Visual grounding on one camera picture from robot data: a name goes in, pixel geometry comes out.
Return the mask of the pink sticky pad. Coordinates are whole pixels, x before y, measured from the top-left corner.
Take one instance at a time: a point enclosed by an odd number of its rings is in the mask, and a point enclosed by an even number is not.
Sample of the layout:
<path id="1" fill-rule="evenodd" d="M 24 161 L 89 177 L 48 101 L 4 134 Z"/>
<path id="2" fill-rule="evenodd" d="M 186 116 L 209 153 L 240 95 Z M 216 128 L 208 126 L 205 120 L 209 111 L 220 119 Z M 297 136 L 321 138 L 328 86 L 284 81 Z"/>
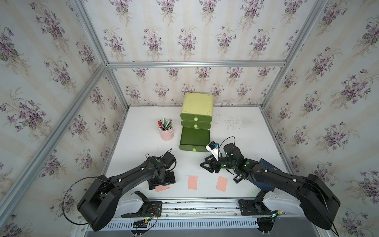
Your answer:
<path id="1" fill-rule="evenodd" d="M 159 192 L 162 192 L 162 191 L 166 191 L 166 190 L 168 190 L 169 188 L 170 188 L 169 185 L 166 185 L 166 186 L 164 186 L 164 185 L 159 185 L 159 186 L 156 186 L 155 191 L 156 191 L 156 193 L 159 193 Z"/>
<path id="2" fill-rule="evenodd" d="M 188 179 L 188 189 L 197 190 L 198 186 L 198 176 L 190 175 Z"/>
<path id="3" fill-rule="evenodd" d="M 225 177 L 219 176 L 216 189 L 221 192 L 226 192 L 227 185 L 228 185 L 228 179 Z"/>

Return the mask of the green bottom drawer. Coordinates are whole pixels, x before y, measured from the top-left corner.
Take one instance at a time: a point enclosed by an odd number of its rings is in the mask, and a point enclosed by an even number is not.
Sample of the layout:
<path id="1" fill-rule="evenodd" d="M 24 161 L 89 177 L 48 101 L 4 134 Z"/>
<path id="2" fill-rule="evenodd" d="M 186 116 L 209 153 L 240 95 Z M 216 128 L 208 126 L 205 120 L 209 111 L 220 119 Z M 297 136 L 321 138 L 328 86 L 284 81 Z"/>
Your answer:
<path id="1" fill-rule="evenodd" d="M 182 128 L 179 149 L 191 152 L 208 152 L 206 146 L 210 143 L 210 131 L 195 128 Z"/>

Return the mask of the green drawer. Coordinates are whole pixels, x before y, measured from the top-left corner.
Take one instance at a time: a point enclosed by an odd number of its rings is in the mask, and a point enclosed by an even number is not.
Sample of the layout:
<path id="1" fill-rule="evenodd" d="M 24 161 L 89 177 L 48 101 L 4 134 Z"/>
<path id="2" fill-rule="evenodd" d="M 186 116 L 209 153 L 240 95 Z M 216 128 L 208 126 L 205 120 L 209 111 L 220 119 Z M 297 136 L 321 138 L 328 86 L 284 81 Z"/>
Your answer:
<path id="1" fill-rule="evenodd" d="M 182 128 L 179 149 L 191 152 L 208 152 L 206 146 L 210 143 L 210 131 L 195 128 Z"/>
<path id="2" fill-rule="evenodd" d="M 197 121 L 197 122 L 203 122 L 203 123 L 211 123 L 212 122 L 212 116 L 210 116 L 210 115 L 181 113 L 180 117 L 182 120 L 185 120 L 185 121 L 192 121 L 192 122 Z"/>
<path id="3" fill-rule="evenodd" d="M 181 121 L 181 125 L 182 125 L 182 127 L 192 128 L 192 129 L 205 129 L 205 130 L 209 130 L 211 128 L 211 123 L 199 122 L 199 121 L 182 120 Z"/>

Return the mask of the green top drawer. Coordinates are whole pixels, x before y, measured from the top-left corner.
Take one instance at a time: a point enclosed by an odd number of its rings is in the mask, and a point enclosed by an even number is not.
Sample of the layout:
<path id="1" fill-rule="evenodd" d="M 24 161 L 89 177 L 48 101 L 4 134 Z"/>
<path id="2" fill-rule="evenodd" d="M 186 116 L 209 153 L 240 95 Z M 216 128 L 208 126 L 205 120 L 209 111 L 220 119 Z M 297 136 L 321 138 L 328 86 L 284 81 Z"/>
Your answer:
<path id="1" fill-rule="evenodd" d="M 185 121 L 192 121 L 192 122 L 197 121 L 197 122 L 203 122 L 203 123 L 211 123 L 212 122 L 212 116 L 210 116 L 210 115 L 181 113 L 180 117 L 182 120 L 185 120 Z"/>

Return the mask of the yellow green drawer cabinet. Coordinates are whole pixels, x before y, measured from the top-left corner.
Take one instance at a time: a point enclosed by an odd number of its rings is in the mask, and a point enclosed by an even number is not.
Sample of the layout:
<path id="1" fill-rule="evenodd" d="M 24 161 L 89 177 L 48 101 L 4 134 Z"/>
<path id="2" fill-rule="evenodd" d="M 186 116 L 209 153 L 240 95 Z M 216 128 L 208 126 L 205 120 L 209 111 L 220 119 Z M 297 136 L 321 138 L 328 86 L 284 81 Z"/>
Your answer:
<path id="1" fill-rule="evenodd" d="M 194 92 L 186 93 L 181 113 L 210 115 L 213 119 L 213 95 Z"/>

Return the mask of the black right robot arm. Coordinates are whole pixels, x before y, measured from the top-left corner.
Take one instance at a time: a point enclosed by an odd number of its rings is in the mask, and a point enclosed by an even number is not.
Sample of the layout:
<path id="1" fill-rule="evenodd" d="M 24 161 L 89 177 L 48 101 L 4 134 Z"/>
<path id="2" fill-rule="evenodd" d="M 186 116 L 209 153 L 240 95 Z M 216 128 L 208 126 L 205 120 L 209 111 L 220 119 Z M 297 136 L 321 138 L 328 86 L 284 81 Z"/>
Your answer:
<path id="1" fill-rule="evenodd" d="M 239 200 L 241 215 L 270 215 L 276 218 L 279 211 L 304 215 L 312 224 L 324 230 L 334 226 L 340 208 L 337 196 L 316 175 L 307 177 L 282 172 L 267 163 L 245 158 L 233 143 L 220 152 L 205 158 L 200 166 L 210 173 L 232 169 L 235 183 L 248 180 L 260 191 L 254 199 Z"/>

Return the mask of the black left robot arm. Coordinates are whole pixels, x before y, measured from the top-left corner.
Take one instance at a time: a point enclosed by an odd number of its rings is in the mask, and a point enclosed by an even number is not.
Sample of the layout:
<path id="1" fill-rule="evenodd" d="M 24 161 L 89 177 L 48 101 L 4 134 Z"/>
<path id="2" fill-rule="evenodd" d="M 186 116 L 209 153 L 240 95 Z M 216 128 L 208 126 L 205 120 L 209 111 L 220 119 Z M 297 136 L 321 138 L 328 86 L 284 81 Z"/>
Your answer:
<path id="1" fill-rule="evenodd" d="M 120 198 L 131 189 L 145 181 L 150 190 L 174 184 L 175 175 L 170 167 L 175 165 L 174 155 L 167 151 L 160 157 L 148 157 L 141 165 L 120 175 L 95 177 L 77 209 L 92 230 L 99 231 L 112 220 Z"/>

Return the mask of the pink pen cup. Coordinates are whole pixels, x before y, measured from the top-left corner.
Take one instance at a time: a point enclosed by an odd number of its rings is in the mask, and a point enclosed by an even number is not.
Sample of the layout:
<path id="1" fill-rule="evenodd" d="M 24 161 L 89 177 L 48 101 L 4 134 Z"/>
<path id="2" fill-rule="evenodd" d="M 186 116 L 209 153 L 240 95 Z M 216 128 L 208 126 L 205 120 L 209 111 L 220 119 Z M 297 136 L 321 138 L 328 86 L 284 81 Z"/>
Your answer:
<path id="1" fill-rule="evenodd" d="M 174 130 L 160 130 L 160 137 L 163 141 L 170 141 L 174 137 Z"/>

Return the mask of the small circuit board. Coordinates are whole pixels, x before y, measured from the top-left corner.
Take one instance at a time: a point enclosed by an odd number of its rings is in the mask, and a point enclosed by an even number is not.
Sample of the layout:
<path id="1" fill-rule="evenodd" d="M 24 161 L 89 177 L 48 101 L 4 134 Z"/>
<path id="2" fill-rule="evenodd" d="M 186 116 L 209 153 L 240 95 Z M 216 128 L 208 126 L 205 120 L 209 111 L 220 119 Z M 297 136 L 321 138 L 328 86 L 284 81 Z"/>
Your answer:
<path id="1" fill-rule="evenodd" d="M 149 224 L 149 221 L 147 219 L 134 221 L 133 222 L 133 228 L 134 229 L 147 228 L 148 224 Z"/>

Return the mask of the pens in cup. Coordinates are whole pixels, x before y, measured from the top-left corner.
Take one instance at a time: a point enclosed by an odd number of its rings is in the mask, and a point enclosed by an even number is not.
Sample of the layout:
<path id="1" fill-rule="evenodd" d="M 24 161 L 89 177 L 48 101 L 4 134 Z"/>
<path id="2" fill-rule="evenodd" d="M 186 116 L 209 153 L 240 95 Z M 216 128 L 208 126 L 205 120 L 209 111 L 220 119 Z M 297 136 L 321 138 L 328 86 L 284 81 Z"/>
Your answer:
<path id="1" fill-rule="evenodd" d="M 163 118 L 158 121 L 158 126 L 161 131 L 169 131 L 172 129 L 172 120 Z"/>

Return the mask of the dark blue notebook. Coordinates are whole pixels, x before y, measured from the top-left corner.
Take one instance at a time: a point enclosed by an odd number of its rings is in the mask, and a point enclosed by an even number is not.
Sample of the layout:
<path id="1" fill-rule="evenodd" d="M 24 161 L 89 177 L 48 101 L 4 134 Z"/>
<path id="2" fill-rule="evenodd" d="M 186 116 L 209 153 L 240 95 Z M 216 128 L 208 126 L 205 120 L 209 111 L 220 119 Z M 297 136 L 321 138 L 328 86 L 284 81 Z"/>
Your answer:
<path id="1" fill-rule="evenodd" d="M 274 165 L 272 165 L 271 163 L 269 163 L 268 161 L 266 161 L 264 159 L 260 159 L 259 163 L 267 166 L 268 168 L 272 168 L 274 170 L 281 171 L 281 169 L 275 167 Z M 269 185 L 267 183 L 258 182 L 258 181 L 252 181 L 252 183 L 265 192 L 273 192 L 275 190 L 274 186 Z"/>

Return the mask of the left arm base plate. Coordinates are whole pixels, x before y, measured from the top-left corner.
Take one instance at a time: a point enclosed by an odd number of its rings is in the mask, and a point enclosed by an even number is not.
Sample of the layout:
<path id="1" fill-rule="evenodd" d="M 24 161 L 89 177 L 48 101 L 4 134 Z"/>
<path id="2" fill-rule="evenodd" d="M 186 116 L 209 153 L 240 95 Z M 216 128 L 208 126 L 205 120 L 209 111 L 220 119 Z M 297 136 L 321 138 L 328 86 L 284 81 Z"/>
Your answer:
<path id="1" fill-rule="evenodd" d="M 162 202 L 150 201 L 142 205 L 142 207 L 136 213 L 127 213 L 121 215 L 122 218 L 131 217 L 161 217 L 162 214 Z"/>

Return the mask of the aluminium front rail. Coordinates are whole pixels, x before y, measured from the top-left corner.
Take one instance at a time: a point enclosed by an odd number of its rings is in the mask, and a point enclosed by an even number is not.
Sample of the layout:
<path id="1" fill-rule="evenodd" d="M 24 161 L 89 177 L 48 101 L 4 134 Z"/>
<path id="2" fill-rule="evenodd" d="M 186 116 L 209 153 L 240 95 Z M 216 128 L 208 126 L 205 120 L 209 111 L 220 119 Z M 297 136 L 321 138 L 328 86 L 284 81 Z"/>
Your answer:
<path id="1" fill-rule="evenodd" d="M 238 199 L 227 198 L 201 198 L 201 199 L 166 199 L 154 200 L 147 198 L 141 192 L 134 192 L 120 198 L 116 207 L 116 213 L 113 218 L 122 218 L 121 215 L 127 213 L 136 213 L 144 203 L 150 201 L 161 201 L 163 215 L 241 215 L 238 206 Z M 281 213 L 290 213 L 320 220 L 323 214 L 329 211 L 325 205 L 324 198 L 303 198 L 296 199 L 288 195 L 275 193 L 265 193 L 263 196 L 250 198 L 261 200 L 264 205 L 272 211 Z"/>

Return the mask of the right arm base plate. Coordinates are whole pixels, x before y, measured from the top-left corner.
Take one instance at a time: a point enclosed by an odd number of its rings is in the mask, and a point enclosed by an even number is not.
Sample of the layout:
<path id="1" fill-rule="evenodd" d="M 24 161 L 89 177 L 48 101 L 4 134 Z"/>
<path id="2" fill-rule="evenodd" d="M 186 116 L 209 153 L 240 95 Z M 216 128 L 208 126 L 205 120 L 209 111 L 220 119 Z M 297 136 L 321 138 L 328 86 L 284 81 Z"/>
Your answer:
<path id="1" fill-rule="evenodd" d="M 261 200 L 240 199 L 238 206 L 242 216 L 278 216 L 278 211 L 269 210 Z"/>

